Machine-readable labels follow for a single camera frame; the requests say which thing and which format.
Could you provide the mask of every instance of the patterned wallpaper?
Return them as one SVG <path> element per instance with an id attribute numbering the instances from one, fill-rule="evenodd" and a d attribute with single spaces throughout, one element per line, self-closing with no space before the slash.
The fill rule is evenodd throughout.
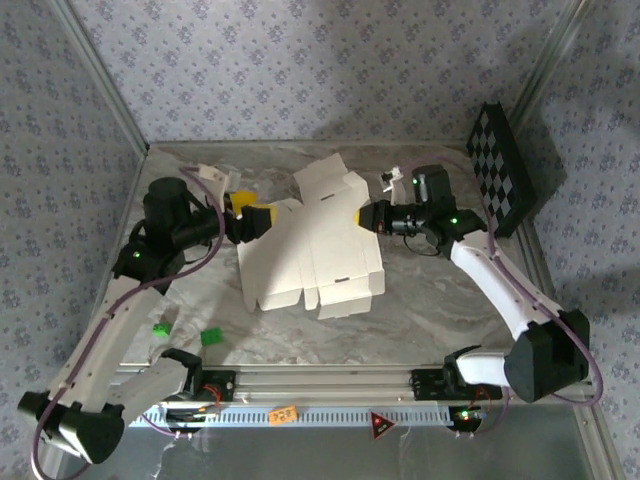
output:
<path id="1" fill-rule="evenodd" d="M 89 320 L 138 159 L 46 2 L 0 20 L 0 478 L 27 478 L 16 405 Z"/>
<path id="2" fill-rule="evenodd" d="M 640 479 L 640 4 L 596 3 L 520 143 L 558 297 L 592 321 L 601 405 Z"/>
<path id="3" fill-rule="evenodd" d="M 73 0 L 147 142 L 463 139 L 562 1 Z"/>

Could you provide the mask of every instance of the orange sticker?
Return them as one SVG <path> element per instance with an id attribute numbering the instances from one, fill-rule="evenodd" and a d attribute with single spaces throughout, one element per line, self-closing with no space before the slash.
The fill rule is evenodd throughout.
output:
<path id="1" fill-rule="evenodd" d="M 295 422 L 298 419 L 296 407 L 284 407 L 269 412 L 269 425 L 282 425 L 283 423 Z"/>

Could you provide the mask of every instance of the marble surface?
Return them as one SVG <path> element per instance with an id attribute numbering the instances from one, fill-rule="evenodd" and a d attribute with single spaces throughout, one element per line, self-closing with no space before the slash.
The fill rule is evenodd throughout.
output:
<path id="1" fill-rule="evenodd" d="M 143 216 L 142 197 L 149 183 L 162 176 L 179 176 L 177 169 L 183 162 L 236 169 L 242 173 L 241 187 L 256 191 L 259 201 L 267 203 L 299 198 L 292 173 L 335 152 L 367 180 L 374 200 L 383 195 L 377 180 L 380 171 L 396 164 L 423 164 L 434 162 L 434 155 L 446 155 L 471 171 L 463 154 L 444 147 L 165 144 L 150 151 L 128 228 Z M 445 167 L 459 207 L 482 213 L 469 173 Z M 410 245 L 428 251 L 417 238 L 410 239 Z M 516 264 L 521 263 L 514 240 L 501 245 Z M 464 272 L 442 257 L 411 253 L 399 237 L 380 237 L 380 248 L 386 293 L 373 298 L 371 311 L 318 320 L 317 311 L 304 310 L 302 299 L 293 307 L 250 313 L 242 300 L 236 248 L 225 241 L 209 265 L 172 284 L 133 339 L 124 363 L 144 364 L 168 345 L 199 352 L 200 331 L 213 327 L 223 330 L 225 341 L 201 351 L 208 365 L 440 363 L 446 354 L 467 345 L 481 343 L 498 349 L 510 345 L 497 311 Z M 204 253 L 203 248 L 194 248 L 187 258 Z M 152 325 L 161 319 L 173 324 L 169 339 L 151 333 Z"/>

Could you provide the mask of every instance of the white cardboard box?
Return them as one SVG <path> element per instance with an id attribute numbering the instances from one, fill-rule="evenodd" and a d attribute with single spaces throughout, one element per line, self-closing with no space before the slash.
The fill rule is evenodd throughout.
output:
<path id="1" fill-rule="evenodd" d="M 359 227 L 355 213 L 369 203 L 365 180 L 349 172 L 339 154 L 294 174 L 303 204 L 275 202 L 275 225 L 238 245 L 245 305 L 262 310 L 320 303 L 319 318 L 368 312 L 384 293 L 377 235 Z"/>

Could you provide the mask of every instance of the green cube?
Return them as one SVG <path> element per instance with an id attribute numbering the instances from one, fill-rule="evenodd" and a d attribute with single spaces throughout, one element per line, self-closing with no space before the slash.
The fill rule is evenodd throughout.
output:
<path id="1" fill-rule="evenodd" d="M 156 337 L 168 337 L 169 333 L 171 333 L 170 323 L 156 323 L 153 326 L 153 334 Z"/>
<path id="2" fill-rule="evenodd" d="M 223 340 L 224 338 L 222 337 L 222 330 L 220 330 L 219 328 L 210 328 L 209 330 L 200 332 L 200 342 L 202 343 L 203 347 L 220 343 Z"/>

